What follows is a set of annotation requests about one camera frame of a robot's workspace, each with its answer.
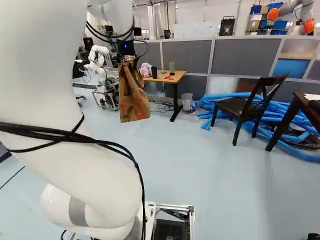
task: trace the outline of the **blue box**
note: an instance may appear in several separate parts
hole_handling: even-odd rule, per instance
[[[287,35],[287,30],[272,30],[270,35]]]
[[[276,29],[276,30],[285,30],[286,26],[287,26],[288,21],[280,21],[277,20],[275,21],[275,24],[273,25],[272,29]],[[267,28],[267,20],[261,20],[261,28],[265,29]]]
[[[275,2],[275,3],[270,3],[269,6],[269,10],[268,12],[270,12],[271,9],[279,9],[282,5],[284,4],[284,2]]]
[[[250,14],[259,14],[261,12],[262,5],[254,5],[251,7]]]
[[[276,20],[272,29],[283,29],[283,30],[285,30],[286,26],[287,26],[287,23],[288,23],[288,21]]]

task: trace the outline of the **table leg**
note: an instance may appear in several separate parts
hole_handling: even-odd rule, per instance
[[[294,119],[294,117],[298,113],[299,108],[300,108],[299,101],[296,99],[296,97],[294,97],[290,107],[286,111],[280,124],[277,126],[268,145],[265,147],[266,151],[270,152],[274,148],[274,146],[277,144],[277,142],[280,139],[283,132],[286,130],[286,128],[289,126],[289,124],[292,122],[292,120]]]
[[[183,105],[178,104],[178,83],[172,84],[173,85],[173,108],[174,112],[172,117],[170,118],[170,122],[174,122],[176,117],[178,116],[179,112],[183,108]]]

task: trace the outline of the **blue panel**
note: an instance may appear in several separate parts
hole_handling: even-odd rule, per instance
[[[302,79],[310,60],[279,59],[273,71],[273,76],[281,76],[290,72],[289,78]]]
[[[287,30],[272,30],[270,35],[287,35]]]
[[[254,5],[251,7],[250,14],[259,14],[261,12],[261,5]]]
[[[277,20],[275,21],[275,24],[272,29],[286,29],[287,22],[288,21]]]
[[[269,12],[271,9],[279,9],[284,3],[283,2],[276,2],[269,4]]]

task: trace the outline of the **paper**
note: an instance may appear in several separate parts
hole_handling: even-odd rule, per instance
[[[320,95],[316,95],[316,94],[307,94],[307,93],[305,93],[304,97],[306,99],[308,99],[309,101],[310,100],[320,100]]]

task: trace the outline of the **chair leg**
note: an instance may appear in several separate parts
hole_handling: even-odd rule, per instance
[[[235,132],[234,132],[234,136],[233,136],[233,141],[232,141],[233,146],[237,145],[237,140],[238,140],[238,136],[239,136],[239,132],[240,132],[241,126],[242,126],[242,122],[239,121],[237,126],[236,126],[236,129],[235,129]]]
[[[215,121],[216,121],[216,117],[218,114],[218,107],[214,106],[214,110],[213,110],[213,116],[212,116],[212,121],[211,121],[211,127],[213,127],[215,125]]]
[[[255,124],[254,124],[254,127],[252,129],[252,137],[255,138],[257,136],[257,131],[258,131],[258,127],[259,127],[259,123],[260,123],[260,120],[262,118],[262,115],[261,114],[260,116],[258,116],[255,120]]]

